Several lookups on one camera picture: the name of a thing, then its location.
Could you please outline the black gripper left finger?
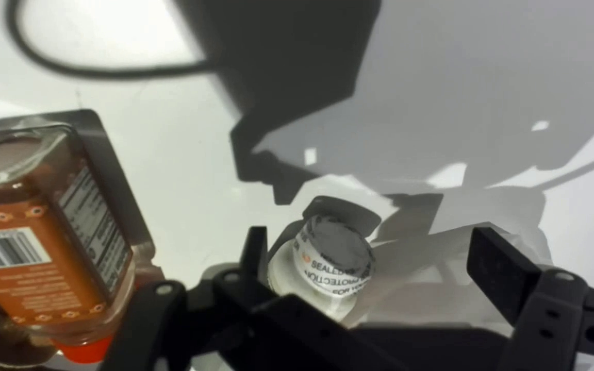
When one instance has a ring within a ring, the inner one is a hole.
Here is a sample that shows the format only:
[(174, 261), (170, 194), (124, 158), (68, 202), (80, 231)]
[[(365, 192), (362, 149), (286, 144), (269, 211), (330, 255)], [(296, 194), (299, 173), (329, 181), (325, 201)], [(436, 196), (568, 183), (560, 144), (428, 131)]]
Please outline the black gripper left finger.
[(364, 371), (378, 350), (297, 295), (262, 283), (266, 230), (248, 231), (237, 265), (194, 288), (162, 281), (141, 288), (99, 371), (191, 371), (220, 352), (234, 371)]

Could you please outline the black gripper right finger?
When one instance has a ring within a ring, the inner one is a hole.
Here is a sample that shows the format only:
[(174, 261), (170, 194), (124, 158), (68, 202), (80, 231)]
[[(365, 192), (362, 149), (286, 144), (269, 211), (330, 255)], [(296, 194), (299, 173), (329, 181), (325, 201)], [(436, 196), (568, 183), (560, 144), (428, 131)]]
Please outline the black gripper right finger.
[(573, 371), (594, 358), (594, 288), (563, 268), (538, 268), (495, 230), (477, 227), (466, 273), (512, 325), (395, 328), (388, 348), (407, 371)]

